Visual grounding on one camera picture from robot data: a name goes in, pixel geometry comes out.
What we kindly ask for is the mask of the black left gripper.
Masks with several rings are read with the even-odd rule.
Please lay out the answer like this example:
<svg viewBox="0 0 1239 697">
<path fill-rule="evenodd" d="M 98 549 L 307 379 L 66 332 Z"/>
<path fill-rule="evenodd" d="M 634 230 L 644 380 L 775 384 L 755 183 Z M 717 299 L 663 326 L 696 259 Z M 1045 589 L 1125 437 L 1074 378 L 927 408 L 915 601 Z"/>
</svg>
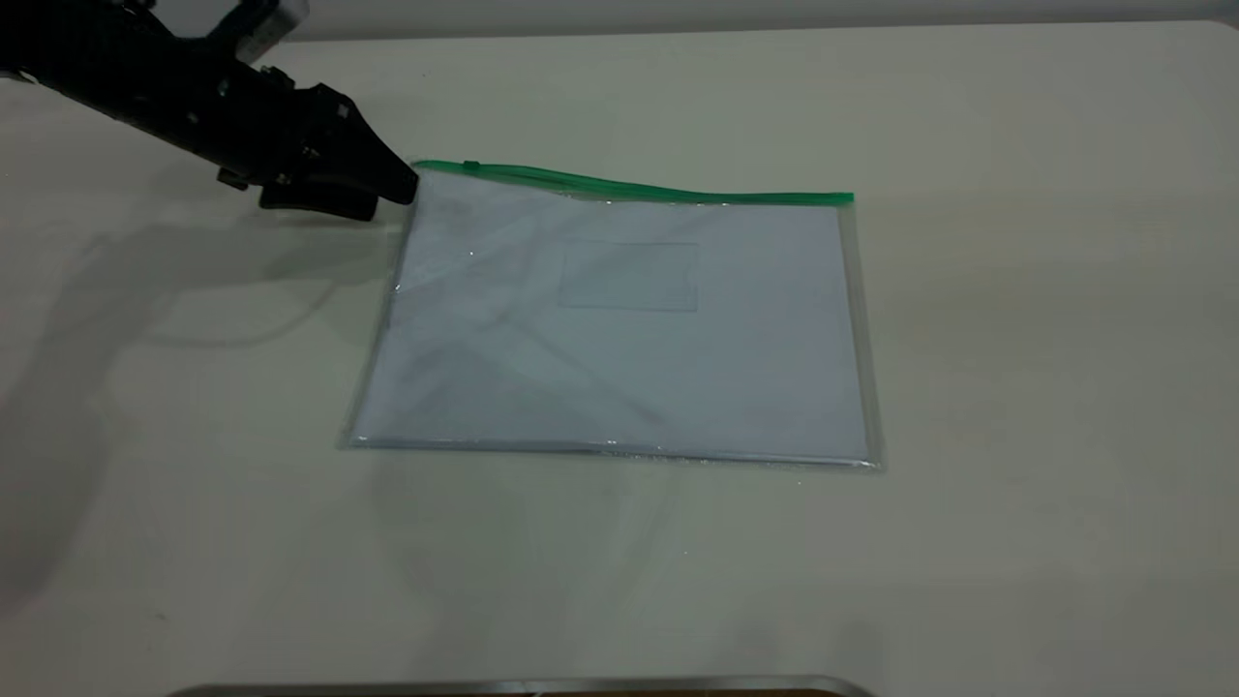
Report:
<svg viewBox="0 0 1239 697">
<path fill-rule="evenodd" d="M 146 40 L 145 131 L 239 184 L 264 184 L 261 210 L 372 222 L 378 201 L 409 204 L 419 187 L 349 97 L 297 88 L 282 71 L 254 71 L 203 40 Z"/>
</svg>

